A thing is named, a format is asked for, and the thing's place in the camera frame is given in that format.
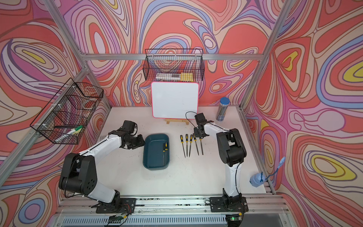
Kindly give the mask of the teal plastic storage box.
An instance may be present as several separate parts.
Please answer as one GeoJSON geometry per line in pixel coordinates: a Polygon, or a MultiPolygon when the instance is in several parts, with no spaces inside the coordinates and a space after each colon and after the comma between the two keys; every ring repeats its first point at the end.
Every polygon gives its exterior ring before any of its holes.
{"type": "Polygon", "coordinates": [[[170,143],[168,135],[164,133],[151,134],[145,139],[143,151],[143,166],[148,170],[163,170],[170,163],[170,143]],[[166,166],[163,165],[163,145],[168,143],[166,166]]]}

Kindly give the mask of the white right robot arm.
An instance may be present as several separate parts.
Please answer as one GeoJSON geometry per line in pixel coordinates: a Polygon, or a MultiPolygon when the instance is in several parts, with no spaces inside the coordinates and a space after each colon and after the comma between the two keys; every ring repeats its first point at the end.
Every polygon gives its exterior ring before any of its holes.
{"type": "Polygon", "coordinates": [[[247,150],[238,129],[225,129],[213,121],[197,122],[194,128],[197,138],[213,137],[217,141],[218,153],[226,167],[225,187],[223,188],[222,206],[231,211],[234,205],[243,204],[240,187],[241,164],[247,156],[247,150]]]}

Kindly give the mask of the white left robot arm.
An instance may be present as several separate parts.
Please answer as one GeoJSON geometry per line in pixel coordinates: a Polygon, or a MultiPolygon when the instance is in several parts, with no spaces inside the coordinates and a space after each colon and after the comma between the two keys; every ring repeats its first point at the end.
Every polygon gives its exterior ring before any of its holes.
{"type": "Polygon", "coordinates": [[[96,145],[80,152],[68,154],[64,160],[59,188],[64,192],[81,195],[98,201],[116,212],[122,207],[120,192],[98,181],[96,164],[111,152],[143,147],[145,141],[141,134],[133,135],[125,131],[112,131],[96,145]]]}

